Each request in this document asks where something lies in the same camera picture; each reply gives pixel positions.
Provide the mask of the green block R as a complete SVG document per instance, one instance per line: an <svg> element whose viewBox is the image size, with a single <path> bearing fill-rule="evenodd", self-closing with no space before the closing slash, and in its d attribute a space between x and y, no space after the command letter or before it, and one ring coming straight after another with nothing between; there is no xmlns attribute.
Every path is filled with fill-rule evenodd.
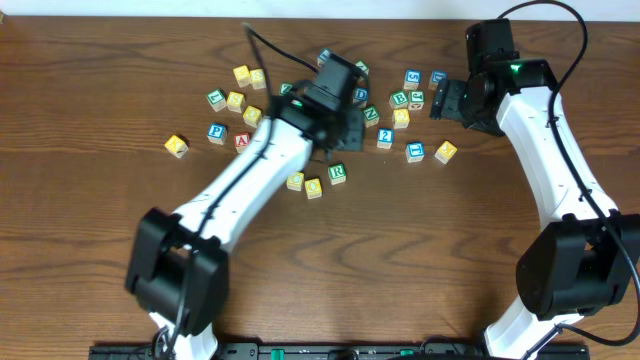
<svg viewBox="0 0 640 360"><path fill-rule="evenodd" d="M328 175L332 185L344 183L347 179L346 169L341 163L329 166Z"/></svg>

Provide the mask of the yellow block C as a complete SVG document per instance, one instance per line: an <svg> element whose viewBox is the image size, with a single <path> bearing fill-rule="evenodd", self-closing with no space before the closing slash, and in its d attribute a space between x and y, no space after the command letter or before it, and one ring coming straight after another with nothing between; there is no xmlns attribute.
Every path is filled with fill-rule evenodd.
<svg viewBox="0 0 640 360"><path fill-rule="evenodd" d="M286 186L289 190L300 192L304 186L305 178L302 172L294 172L288 176Z"/></svg>

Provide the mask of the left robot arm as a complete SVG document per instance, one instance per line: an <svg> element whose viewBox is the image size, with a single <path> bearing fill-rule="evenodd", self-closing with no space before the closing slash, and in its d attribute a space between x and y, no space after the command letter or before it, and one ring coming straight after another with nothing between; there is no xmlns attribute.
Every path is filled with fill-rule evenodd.
<svg viewBox="0 0 640 360"><path fill-rule="evenodd" d="M229 257L240 235L315 149L359 151L364 119L354 96L366 72L332 54L312 81L269 101L249 145L200 194L172 213L141 219L125 287L158 325L155 359L210 359L212 325L230 288Z"/></svg>

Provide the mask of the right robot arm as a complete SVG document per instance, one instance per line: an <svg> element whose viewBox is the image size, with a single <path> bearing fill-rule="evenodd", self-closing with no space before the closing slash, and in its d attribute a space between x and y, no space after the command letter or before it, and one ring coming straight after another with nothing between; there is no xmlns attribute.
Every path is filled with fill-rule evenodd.
<svg viewBox="0 0 640 360"><path fill-rule="evenodd" d="M467 80L440 80L430 116L505 136L534 195L541 233L516 266L518 295L483 333L487 354L534 359L564 330L638 282L639 217L623 215L587 165L544 59L523 59L507 18L465 33Z"/></svg>

